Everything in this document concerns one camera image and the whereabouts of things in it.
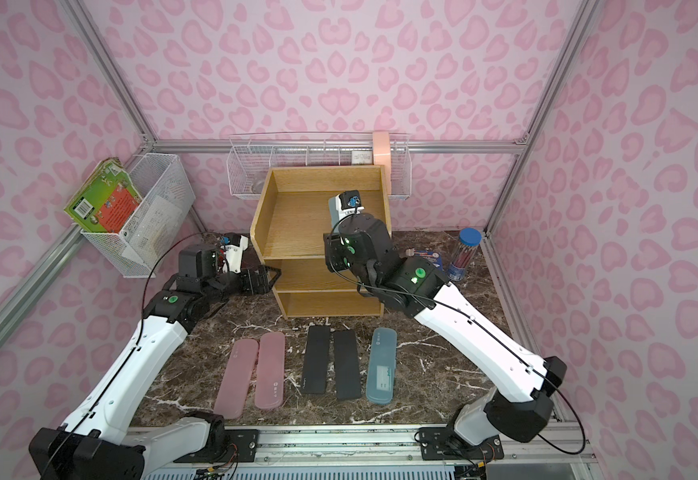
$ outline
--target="dark marble surface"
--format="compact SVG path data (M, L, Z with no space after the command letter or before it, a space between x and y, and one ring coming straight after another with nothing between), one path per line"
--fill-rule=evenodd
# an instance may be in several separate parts
M398 249L416 247L443 256L445 267L457 232L395 232ZM251 263L257 263L255 254ZM480 251L467 277L457 283L463 295L483 315L509 333L496 289ZM330 325L335 330L354 329L360 353L363 395L373 331L385 326L397 331L394 398L385 406L357 400L338 402L334 369L328 371L327 393L302 395L301 367L309 325ZM212 410L220 380L235 340L258 340L266 332L286 335L285 402L265 412L254 405L255 374L240 418L229 425L319 425L365 422L445 422L460 405L484 395L492 384L455 347L418 322L399 312L378 317L320 317L285 320L273 294L234 297L215 317L200 323L165 364L135 413L133 426L164 426L193 409Z

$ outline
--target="wire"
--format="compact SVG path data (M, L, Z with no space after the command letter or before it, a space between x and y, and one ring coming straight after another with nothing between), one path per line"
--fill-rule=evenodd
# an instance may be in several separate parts
M237 456L237 461L234 464L234 471L231 473L231 476L229 476L229 478L227 478L226 480L231 480L232 478L234 478L234 474L237 473L238 466L240 466L240 457L239 456Z
M93 412L93 409L94 409L96 406L98 406L98 403L101 401L101 398L104 397L104 394L106 393L106 391L108 390L108 388L112 385L114 379L117 378L117 375L119 375L119 373L120 373L120 371L122 370L122 368L124 367L125 363L127 363L128 360L130 360L130 357L133 355L133 352L136 351L136 347L137 347L137 345L140 343L141 338L143 337L143 333L144 333L144 320L145 320L145 319L143 318L143 312L144 312L144 308L146 307L146 305L145 305L145 304L146 304L146 290L147 290L147 288L148 288L148 286L149 286L149 280L152 278L152 275L154 274L154 271L157 269L157 266L160 264L160 262L162 261L162 259L165 258L166 255L169 254L169 253L172 251L172 249L175 248L175 247L176 247L178 244L180 244L182 241L184 241L184 240L186 240L186 239L188 239L188 238L191 238L192 236L197 236L197 235L202 235L202 234L220 235L220 234L217 234L216 232L197 232L197 233L194 233L194 234L191 234L191 235L187 235L187 236L181 238L181 239L180 239L179 241L177 241L175 244L173 244L170 248L168 248L168 250L167 250L164 254L162 254L162 256L160 256L160 257L157 259L157 262L156 262L156 263L154 264L154 266L152 267L152 271L149 272L148 276L146 277L146 283L144 284L144 294L143 294L143 296L142 296L142 298L141 298L141 317L142 317L142 318L141 318L141 321L139 322L139 323L140 323L140 327L139 327L139 330L138 330L138 338L135 340L135 345L136 345L136 346L134 346L133 348L131 348L130 353L128 353L128 356L125 357L125 359L124 359L124 361L122 362L122 364L119 366L119 368L117 368L117 371L114 372L114 375L112 376L112 378L109 379L108 383L106 384L106 386L104 387L104 389L101 391L101 394L98 395L98 398L95 399L95 402L94 402L93 405L90 407L90 409L88 409L88 410L86 411L85 415L82 417L82 419L79 421L79 423L77 423L77 425L75 425L74 428L72 428L72 430L68 433L68 435L66 435L66 437L65 437L63 440L61 440L61 443L58 444L58 447L56 447L56 449L55 449L55 450L53 451L53 453L50 455L50 457L48 458L48 462L45 464L45 467L42 469L42 473L39 474L39 480L42 480L42 478L45 476L45 474L46 474L47 471L48 471L48 468L50 468L50 466L52 465L53 459L55 459L56 454L58 454L58 452L61 451L61 448L66 444L66 441L69 440L70 437L72 436L72 434L73 434L74 432L77 431L77 428L79 428L79 427L82 425L82 423L83 423L88 417L90 417L90 414ZM226 263L227 269L228 269L228 262L226 261L225 256L224 256L224 262ZM215 313L219 312L219 310L220 310L221 308L223 308L224 306L226 306L227 303L228 303L228 300L227 300L226 302L222 302L221 305L219 306L219 308L217 308L217 309L215 310L215 312L213 312L212 315L215 315Z
M418 435L420 435L420 433L421 433L421 431L416 432L415 435L412 436L412 439L413 439L413 441L415 441L417 444L419 444L419 445L421 445L421 446L426 446L426 445L427 445L427 442L424 442L423 440L421 440L420 438L418 438ZM495 450L495 449L492 447L492 445L490 445L489 443L486 444L486 445L488 445L488 447L490 447L490 449L491 449L492 452L493 452L493 456L492 456L490 459L491 459L491 460L495 460L495 459L496 459L496 450ZM465 471L463 471L463 472L457 474L457 475L455 476L455 478L464 478L468 473L470 473L470 472L471 472L472 470L474 470L475 468L478 468L478 469L480 468L479 464L475 464L474 462L472 462L472 460L471 460L469 457L467 457L467 456L465 456L465 455L463 454L463 452L467 452L467 453L473 452L475 448L478 449L478 450L479 450L479 453L482 454L482 466L484 467L485 465L487 465L488 460L485 458L485 453L482 451L482 449L480 448L480 446L472 446L472 447L470 447L470 448L447 448L447 449L445 449L445 450L442 450L442 454L443 454L443 455L454 455L454 456L459 456L459 457L461 457L462 460L466 460L467 462L469 462L469 463L472 464L472 466L469 467L467 470L465 470Z
M106 386L104 387L104 389L101 391L100 395L98 395L98 398L95 399L95 402L93 403L93 405L85 412L85 415L82 417L82 420L80 420L79 423L77 423L77 425L75 425L74 428L72 428L72 430L68 433L68 435L66 435L66 438L64 438L63 440L61 440L61 443L58 445L58 447L56 447L56 449L53 450L53 454L50 455L50 458L48 458L48 462L45 464L45 467L42 469L42 473L39 474L39 480L42 480L42 477L45 476L45 474L46 474L47 471L48 471L48 468L50 467L50 465L52 465L53 459L56 457L56 454L57 454L58 452L61 451L61 447L63 447L64 444L66 444L66 441L69 440L69 439L72 437L72 434L74 434L74 432L77 431L77 428L79 428L79 426L82 425L82 423L83 423L88 417L90 417L90 414L93 412L93 409L94 409L94 408L98 405L98 403L101 401L101 398L104 397L104 394L106 393L106 390L108 390L108 388L112 385L112 382L114 381L114 379L117 378L117 375L120 373L120 371L121 371L122 368L124 367L124 364L127 363L128 360L130 360L130 357L133 355L133 352L134 352L134 351L135 351L135 347L133 347L133 348L130 349L130 353L128 353L128 356L126 356L126 357L124 358L124 361L123 361L122 364L119 366L119 368L117 368L117 371L114 372L114 375L112 376L112 378L109 379L108 383L106 384Z
M333 225L333 228L330 230L330 234L328 235L328 238L330 238L330 237L333 235L333 233L334 233L335 230L336 230L336 227L337 227L341 222L343 222L345 219L349 218L350 216L357 215L356 209L354 210L354 212L355 212L355 213L353 213L353 214L348 214L347 216L344 216L344 218L338 220L338 221L335 223L335 225ZM365 288L365 290L368 290L368 291L371 292L371 293L372 293L372 290L371 290L371 289L375 289L375 290L381 290L381 291L383 291L383 292L391 292L391 293L398 293L398 294L408 295L408 296L411 296L412 298L418 298L418 299L425 300L425 301L428 301L428 302L434 302L434 303L436 303L436 304L438 304L438 305L445 306L445 307L449 308L450 310L453 310L454 312L458 312L458 313L460 313L461 315L465 316L467 319L469 319L468 323L469 323L470 325L477 325L477 326L478 326L479 328L481 328L485 333L487 333L491 338L493 338L500 346L502 346L502 347L503 347L504 349L506 349L509 353L511 353L517 360L519 360L520 363L522 363L523 365L525 365L525 367L530 367L530 364L529 364L529 363L527 363L523 358L521 358L519 355L517 355L517 353L514 352L514 350L508 348L508 346L507 346L504 342L502 342L501 340L499 340L498 338L496 338L496 336L493 335L492 332L490 332L487 328L485 328L485 327L484 327L483 325L481 325L479 322L472 321L472 318L469 316L468 313L462 312L462 311L460 311L458 308L456 308L456 307L454 307L454 306L450 306L450 305L448 305L447 303L440 302L440 301L438 301L438 300L434 300L434 299L432 299L432 298L429 298L428 296L417 295L417 294L415 294L415 293L404 292L404 291L401 291L401 290L393 290L393 289L389 289L389 288L383 288L383 287L381 287L381 286L370 286L370 287L368 287L368 286L365 285L364 283L356 282L356 281L352 280L351 278L348 278L347 276L344 276L343 274L341 274L341 272L338 272L338 271L336 271L336 270L334 269L334 267L333 267L333 258L332 258L333 255L332 255L332 251L331 251L330 248L326 248L325 250L326 250L326 254L327 254L327 256L328 256L328 258L327 258L327 259L328 259L328 262L327 262L327 263L328 263L328 265L330 265L330 269L333 271L334 274L337 274L338 276L340 276L341 278L343 278L345 281L347 281L347 282L349 282L349 283L354 283L355 285L358 285L358 286L362 286L363 288ZM546 376L543 375L543 374L541 374L538 370L536 370L536 369L532 369L532 370L533 370L533 372L534 372L536 375L538 375L538 376L540 376L542 379L544 379L544 380L546 381L546 383L549 384L550 387L554 389L554 392L558 393L559 396L565 401L565 403L566 403L566 404L568 405L568 407L571 409L571 411L573 412L573 415L575 416L576 422L578 422L578 427L581 429L582 441L581 441L581 447L580 447L576 452L569 452L569 451L567 451L567 450L563 450L563 449L560 448L560 447L557 447L556 445L554 445L553 443L551 443L549 440L547 440L546 438L544 438L544 437L541 436L540 434L538 434L538 437L540 437L541 440L543 440L544 442L546 442L547 444L549 444L551 447L554 447L555 449L557 449L558 451L560 451L560 452L562 452L562 453L565 453L565 454L567 454L567 455L578 455L578 454L580 454L580 453L583 452L584 449L586 448L586 441L587 441L587 439L586 439L586 432L585 432L585 430L584 430L583 422L581 422L581 417L578 416L578 412L575 411L575 408L573 408L573 405L570 404L570 401L568 401L568 399L565 398L565 396L562 394L562 392L557 388L557 386L556 386L551 380L549 380L548 378L546 378Z
M556 393L559 394L559 396L562 397L563 400L565 400L565 403L568 404L568 408L570 408L570 410L573 412L573 415L575 416L575 421L578 422L578 427L581 429L581 436L583 437L583 442L581 443L581 447L578 450L576 450L575 452L568 452L567 450L563 450L560 447L557 447L556 445L551 443L549 440L544 438L544 436L541 435L540 433L538 434L538 436L541 437L541 440L543 440L544 442L549 444L551 447L554 447L554 449L559 450L562 453L566 453L568 455L578 455L579 453L584 451L584 448L586 448L586 432L584 431L584 424L581 422L581 418L578 417L578 412L576 412L575 408L573 408L573 406L570 405L570 402L568 401L568 399L562 394L562 392L559 391L559 389L556 386L554 386L554 389L555 389Z
M229 473L229 470L231 470L232 462L235 459L239 459L239 454L240 454L240 451L237 448L237 445L232 443L231 446L234 447L234 453L231 454L228 462L226 462L222 466L211 466L211 467L206 468L204 473L195 474L194 480L202 480L205 478L215 478L219 475L223 476L223 475L226 475L227 473ZM217 470L221 470L222 468L227 468L227 469L224 472L221 472L220 474L218 472L216 472Z
M61 450L61 447L64 446L64 444L66 443L66 440L69 440L69 439L70 439L70 437L72 436L72 434L74 433L74 431L75 431L80 425L82 425L82 422L85 421L85 419L88 417L88 415L90 415L89 412L88 412L88 413L85 413L85 416L82 418L82 420L80 420L79 423L78 423L77 425L75 425L74 428L72 428L72 430L68 433L68 435L66 435L66 437L65 437L63 440L61 440L60 445L58 445L58 447L56 447L56 449L53 450L53 454L50 455L50 458L48 458L48 462L45 464L45 467L42 469L42 473L39 474L39 480L42 480L42 478L43 478L43 477L45 476L45 474L48 472L48 468L50 468L50 466L53 464L53 459L56 457L56 453L58 453L58 452Z
M144 334L144 320L145 320L144 319L144 309L146 308L146 289L149 287L149 281L152 279L152 275L154 274L154 271L157 269L157 266L159 265L159 263L162 262L162 259L165 258L167 256L167 254L169 254L172 251L173 248L178 246L178 244L180 244L182 241L184 241L188 238L191 238L192 236L197 236L197 235L202 235L202 234L216 234L216 233L215 232L196 232L194 234L187 235L187 236L183 237L182 239L180 239L179 241L174 243L170 248L168 248L168 250L157 259L157 261L154 263L154 266L152 266L152 271L149 272L148 276L146 277L146 283L144 283L144 294L141 297L141 329L138 332L138 338L135 340L136 345L141 341L141 337Z

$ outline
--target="small box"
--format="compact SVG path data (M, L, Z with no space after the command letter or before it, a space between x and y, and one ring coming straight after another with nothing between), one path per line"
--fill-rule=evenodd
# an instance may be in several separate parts
M352 165L372 165L373 152L369 150L352 150L351 151Z

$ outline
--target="green book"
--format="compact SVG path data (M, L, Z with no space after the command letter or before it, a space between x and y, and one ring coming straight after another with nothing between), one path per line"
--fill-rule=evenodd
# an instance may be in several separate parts
M112 157L95 168L64 211L87 232L118 234L141 201L130 175Z

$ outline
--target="clear cylinder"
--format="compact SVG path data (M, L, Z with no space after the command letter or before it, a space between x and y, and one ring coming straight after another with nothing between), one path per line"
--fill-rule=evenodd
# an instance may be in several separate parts
M466 268L472 262L474 254L477 253L482 235L478 230L465 228L459 233L458 240L450 257L450 266L447 269L448 277L455 282L463 280L463 277L466 276Z

